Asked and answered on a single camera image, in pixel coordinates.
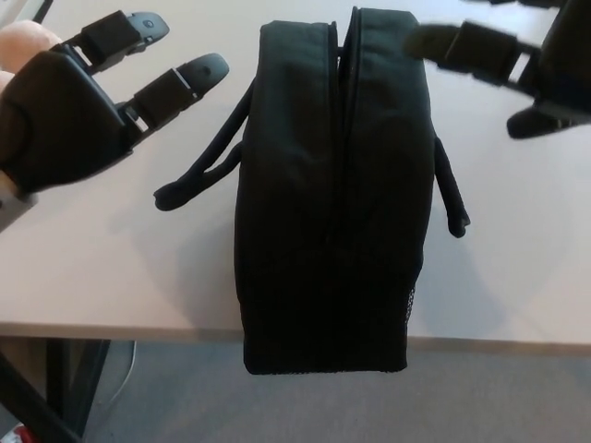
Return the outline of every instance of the cable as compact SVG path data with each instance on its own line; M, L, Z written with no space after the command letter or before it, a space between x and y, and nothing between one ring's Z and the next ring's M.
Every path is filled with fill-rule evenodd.
M115 405L115 403L117 402L117 400L121 396L123 389L125 389L127 382L131 378L131 373L133 372L133 368L136 365L136 355L137 354L138 354L138 342L133 341L132 350L131 350L131 362L129 363L129 369L127 370L126 376L123 379L123 381L121 382L121 385L119 385L119 388L117 389L115 394L113 394L113 397L111 397L111 399L104 406L104 408L102 410L101 417L99 417L99 419L96 420L96 423L94 425L87 426L87 431L86 431L85 437L83 438L84 443L87 443L89 441L90 436L98 428L99 424L105 419L105 417L107 416L107 413L111 410L111 408L113 408L113 406Z
M133 368L136 365L136 354L137 353L138 353L138 342L134 341L133 348L131 351L131 363L129 364L129 369L127 370L126 377L123 379L123 382L121 383L121 386L119 386L119 389L117 390L117 392L115 394L113 394L113 397L111 397L111 400L109 400L107 402L106 406L104 407L105 413L108 412L109 409L111 409L113 407L113 405L115 404L115 402L117 401L117 399L121 395L121 392L123 392L123 389L126 387L127 382L131 378L131 373L133 372Z

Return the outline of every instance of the black bag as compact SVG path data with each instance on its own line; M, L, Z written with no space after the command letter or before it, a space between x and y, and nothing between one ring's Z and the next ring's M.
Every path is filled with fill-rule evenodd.
M410 13L355 9L342 49L334 23L264 26L247 94L155 194L173 210L241 162L235 280L253 374L406 367L434 175L451 233L469 224L423 63L403 54L416 25ZM243 140L210 169L247 117Z

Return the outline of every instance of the table leg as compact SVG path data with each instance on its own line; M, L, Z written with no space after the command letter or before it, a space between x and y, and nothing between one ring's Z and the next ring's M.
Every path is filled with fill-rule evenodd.
M42 442L79 443L43 397L0 353L0 403Z
M66 414L66 399L70 391L70 342L48 339L45 374L47 404L60 418Z
M65 416L66 423L79 436L84 435L110 344L108 340L87 341L80 357Z

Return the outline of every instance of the bag zipper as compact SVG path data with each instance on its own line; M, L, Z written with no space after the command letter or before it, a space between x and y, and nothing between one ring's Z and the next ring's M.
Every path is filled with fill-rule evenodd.
M333 201L332 214L329 219L329 225L325 236L325 243L330 244L334 239L336 227L340 216L340 202L343 200L341 194L344 192L344 150L343 150L343 120L342 107L339 104L339 41L336 28L336 22L329 25L328 35L328 100L329 100L329 120L331 125L331 143L333 156Z
M334 155L334 201L326 243L332 245L339 243L339 229L347 211L347 171L350 162L349 138L353 130L352 123L355 113L361 37L359 13L357 11L357 9L354 10L349 26L349 34L345 40L340 66L336 24L332 23L329 28L329 88ZM348 75L344 75L344 69L350 70Z

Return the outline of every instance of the robotic hand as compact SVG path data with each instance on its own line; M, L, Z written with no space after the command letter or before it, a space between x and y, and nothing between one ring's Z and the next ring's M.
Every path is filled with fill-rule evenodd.
M10 80L0 96L0 231L31 196L118 163L227 75L218 54L204 55L114 104L91 76L167 33L156 14L118 11L35 55Z
M487 0L468 0L485 2ZM513 0L489 0L493 5ZM519 0L524 6L558 7L560 12L541 48L515 36L465 22L461 27L421 25L406 42L406 52L439 68L471 74L492 85L527 94L534 104L508 121L512 138L545 136L591 123L591 2ZM522 55L529 61L510 79Z

